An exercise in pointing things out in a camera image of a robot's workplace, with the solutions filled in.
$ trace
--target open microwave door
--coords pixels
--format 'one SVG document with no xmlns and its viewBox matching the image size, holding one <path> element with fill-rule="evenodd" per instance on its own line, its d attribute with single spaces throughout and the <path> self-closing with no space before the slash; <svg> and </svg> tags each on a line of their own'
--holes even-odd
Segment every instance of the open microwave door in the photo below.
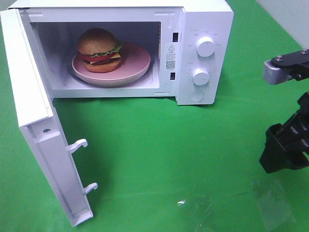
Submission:
<svg viewBox="0 0 309 232">
<path fill-rule="evenodd" d="M 72 226 L 93 216 L 86 194 L 97 188 L 93 183 L 83 188 L 72 153 L 87 146 L 81 139 L 68 145 L 59 118 L 53 108 L 42 76 L 43 68 L 34 59 L 26 32 L 30 21 L 20 11 L 1 12 L 3 37 L 17 112 L 18 125 L 60 201 Z"/>
</svg>

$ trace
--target qr code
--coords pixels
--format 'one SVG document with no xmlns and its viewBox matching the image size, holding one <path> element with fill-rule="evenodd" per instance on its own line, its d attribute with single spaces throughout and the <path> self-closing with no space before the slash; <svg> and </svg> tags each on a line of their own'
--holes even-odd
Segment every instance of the qr code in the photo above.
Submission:
<svg viewBox="0 0 309 232">
<path fill-rule="evenodd" d="M 175 69 L 176 61 L 167 60 L 166 61 L 166 69 Z"/>
</svg>

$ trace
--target hamburger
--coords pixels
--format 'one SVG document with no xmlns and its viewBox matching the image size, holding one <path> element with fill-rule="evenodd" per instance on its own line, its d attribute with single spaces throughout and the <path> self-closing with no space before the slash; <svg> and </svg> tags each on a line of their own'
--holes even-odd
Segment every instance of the hamburger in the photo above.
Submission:
<svg viewBox="0 0 309 232">
<path fill-rule="evenodd" d="M 109 31 L 92 28 L 78 40 L 77 57 L 84 67 L 94 73 L 106 73 L 115 70 L 121 63 L 119 50 L 122 43 Z"/>
</svg>

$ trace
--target white knob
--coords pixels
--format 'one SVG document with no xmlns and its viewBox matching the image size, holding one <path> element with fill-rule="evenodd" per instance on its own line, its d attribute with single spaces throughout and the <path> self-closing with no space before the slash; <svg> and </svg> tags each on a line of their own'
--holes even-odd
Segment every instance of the white knob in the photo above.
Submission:
<svg viewBox="0 0 309 232">
<path fill-rule="evenodd" d="M 215 50 L 215 42 L 209 36 L 204 36 L 197 41 L 197 53 L 201 57 L 209 57 Z"/>
<path fill-rule="evenodd" d="M 193 83 L 197 86 L 203 86 L 209 81 L 209 74 L 206 69 L 195 69 L 193 71 Z"/>
</svg>

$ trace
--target green backdrop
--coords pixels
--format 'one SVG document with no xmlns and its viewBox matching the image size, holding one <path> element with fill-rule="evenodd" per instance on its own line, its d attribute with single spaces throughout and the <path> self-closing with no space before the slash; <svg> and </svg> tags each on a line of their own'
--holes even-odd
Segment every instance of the green backdrop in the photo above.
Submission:
<svg viewBox="0 0 309 232">
<path fill-rule="evenodd" d="M 213 105 L 174 98 L 56 99 L 94 217 L 72 228 L 22 137 L 0 41 L 0 231 L 304 232 L 309 169 L 266 174 L 265 131 L 308 81 L 271 86 L 263 63 L 301 47 L 253 0 L 235 12 Z"/>
</svg>

